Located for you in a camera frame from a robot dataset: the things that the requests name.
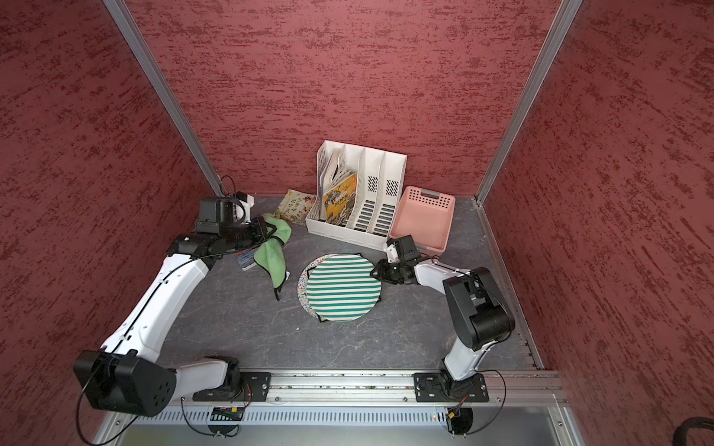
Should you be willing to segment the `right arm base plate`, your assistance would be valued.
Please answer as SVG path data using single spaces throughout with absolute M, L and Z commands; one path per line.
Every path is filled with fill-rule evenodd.
M 455 381 L 446 372 L 413 375 L 418 403 L 488 403 L 489 395 L 482 374 Z

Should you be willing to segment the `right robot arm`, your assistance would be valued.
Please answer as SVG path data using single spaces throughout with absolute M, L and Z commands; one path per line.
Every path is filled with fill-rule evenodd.
M 457 338 L 435 378 L 438 392 L 450 400 L 463 397 L 477 383 L 489 350 L 508 339 L 515 319 L 489 269 L 458 269 L 418 251 L 410 235 L 383 246 L 370 276 L 387 284 L 418 284 L 446 297 Z

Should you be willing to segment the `green microfiber cloth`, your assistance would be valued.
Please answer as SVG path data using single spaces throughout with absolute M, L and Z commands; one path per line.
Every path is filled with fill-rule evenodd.
M 272 214 L 263 214 L 262 217 L 277 226 L 277 232 L 273 238 L 260 245 L 255 260 L 257 265 L 270 275 L 275 299 L 279 301 L 281 290 L 289 276 L 283 248 L 289 241 L 292 229 L 286 221 L 277 219 Z

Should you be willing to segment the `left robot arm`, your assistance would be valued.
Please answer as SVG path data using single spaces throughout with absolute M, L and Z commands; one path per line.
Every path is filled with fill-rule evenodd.
M 97 410 L 157 416 L 171 401 L 207 391 L 243 390 L 238 361 L 210 357 L 178 368 L 158 364 L 170 328 L 197 285 L 224 256 L 273 239 L 275 225 L 251 214 L 245 193 L 202 200 L 192 232 L 176 237 L 139 303 L 97 350 L 74 361 L 81 401 Z

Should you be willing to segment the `round colourful squiggle plate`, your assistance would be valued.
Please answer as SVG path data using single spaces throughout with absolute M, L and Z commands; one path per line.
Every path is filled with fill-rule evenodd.
M 299 281 L 297 282 L 297 298 L 299 303 L 310 316 L 312 316 L 317 321 L 323 321 L 323 319 L 314 311 L 312 305 L 307 297 L 307 285 L 312 272 L 321 265 L 325 260 L 332 258 L 334 254 L 328 254 L 325 256 L 320 256 L 316 260 L 312 261 L 299 276 Z

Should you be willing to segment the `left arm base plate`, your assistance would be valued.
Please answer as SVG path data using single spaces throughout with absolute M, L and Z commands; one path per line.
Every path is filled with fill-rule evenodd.
M 268 372 L 241 373 L 236 385 L 230 382 L 213 390 L 195 392 L 192 400 L 199 403 L 264 403 L 272 377 Z

